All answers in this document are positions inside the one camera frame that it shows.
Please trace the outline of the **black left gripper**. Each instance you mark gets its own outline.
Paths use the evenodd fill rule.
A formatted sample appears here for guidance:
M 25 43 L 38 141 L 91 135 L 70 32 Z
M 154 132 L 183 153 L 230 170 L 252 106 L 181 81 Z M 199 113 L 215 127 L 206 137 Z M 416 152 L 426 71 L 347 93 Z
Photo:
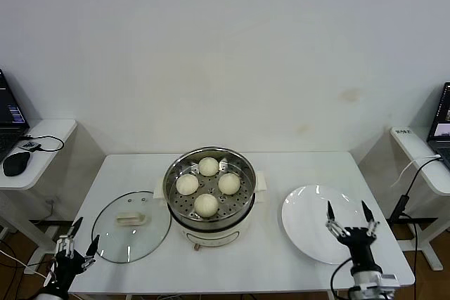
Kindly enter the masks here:
M 61 235 L 56 242 L 53 281 L 73 280 L 76 275 L 82 274 L 95 263 L 95 255 L 98 250 L 100 235 L 97 235 L 89 245 L 85 256 L 75 252 L 74 238 L 77 234 L 83 217 L 78 218 L 66 234 Z

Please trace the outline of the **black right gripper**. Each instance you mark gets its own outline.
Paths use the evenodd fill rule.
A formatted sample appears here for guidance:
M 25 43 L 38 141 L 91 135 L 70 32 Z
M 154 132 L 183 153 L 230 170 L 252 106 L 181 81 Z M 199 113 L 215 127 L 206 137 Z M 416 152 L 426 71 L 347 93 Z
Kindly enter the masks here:
M 377 264 L 373 258 L 371 245 L 375 241 L 375 232 L 379 222 L 375 220 L 373 212 L 363 200 L 361 205 L 367 221 L 367 228 L 344 228 L 335 220 L 332 205 L 330 201 L 327 201 L 326 227 L 340 244 L 349 249 L 353 263 L 350 270 L 351 273 L 377 271 Z

